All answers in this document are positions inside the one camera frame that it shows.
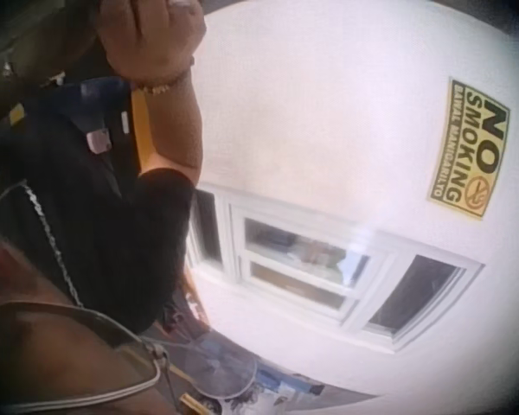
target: no smoking symbol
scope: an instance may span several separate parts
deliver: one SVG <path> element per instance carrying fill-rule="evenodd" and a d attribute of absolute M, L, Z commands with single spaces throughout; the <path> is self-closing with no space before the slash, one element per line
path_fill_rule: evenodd
<path fill-rule="evenodd" d="M 490 185 L 483 177 L 475 177 L 467 183 L 465 190 L 465 204 L 473 209 L 480 209 L 490 196 Z"/>

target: yellow sign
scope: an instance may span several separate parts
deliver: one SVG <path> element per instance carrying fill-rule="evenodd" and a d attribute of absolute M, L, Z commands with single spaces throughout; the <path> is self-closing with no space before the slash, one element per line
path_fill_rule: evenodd
<path fill-rule="evenodd" d="M 452 80 L 448 124 L 429 199 L 482 219 L 503 159 L 509 109 Z"/>

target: skin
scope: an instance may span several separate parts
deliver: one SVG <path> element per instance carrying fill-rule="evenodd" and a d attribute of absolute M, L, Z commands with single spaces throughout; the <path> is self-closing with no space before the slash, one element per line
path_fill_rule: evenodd
<path fill-rule="evenodd" d="M 138 86 L 170 86 L 146 95 L 155 154 L 143 166 L 176 169 L 197 183 L 202 167 L 202 118 L 189 69 L 206 33 L 197 0 L 103 0 L 97 21 L 107 59 Z"/>

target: black shirt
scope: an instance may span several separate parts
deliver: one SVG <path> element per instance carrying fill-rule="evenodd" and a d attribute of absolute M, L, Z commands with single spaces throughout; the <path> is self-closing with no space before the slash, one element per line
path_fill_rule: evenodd
<path fill-rule="evenodd" d="M 120 196 L 106 176 L 68 118 L 29 113 L 0 137 L 0 235 L 69 297 L 65 272 L 85 307 L 138 333 L 183 275 L 194 186 L 155 169 Z"/>

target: gold bracelet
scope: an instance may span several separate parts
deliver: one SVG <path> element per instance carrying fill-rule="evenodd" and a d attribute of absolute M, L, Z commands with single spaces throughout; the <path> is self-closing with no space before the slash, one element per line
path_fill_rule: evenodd
<path fill-rule="evenodd" d="M 194 65 L 194 58 L 192 59 L 191 66 Z M 148 93 L 149 95 L 159 95 L 161 93 L 166 93 L 171 90 L 172 87 L 177 86 L 183 80 L 190 75 L 190 68 L 177 76 L 174 80 L 172 80 L 169 84 L 155 85 L 155 86 L 140 86 L 140 90 L 144 93 Z"/>

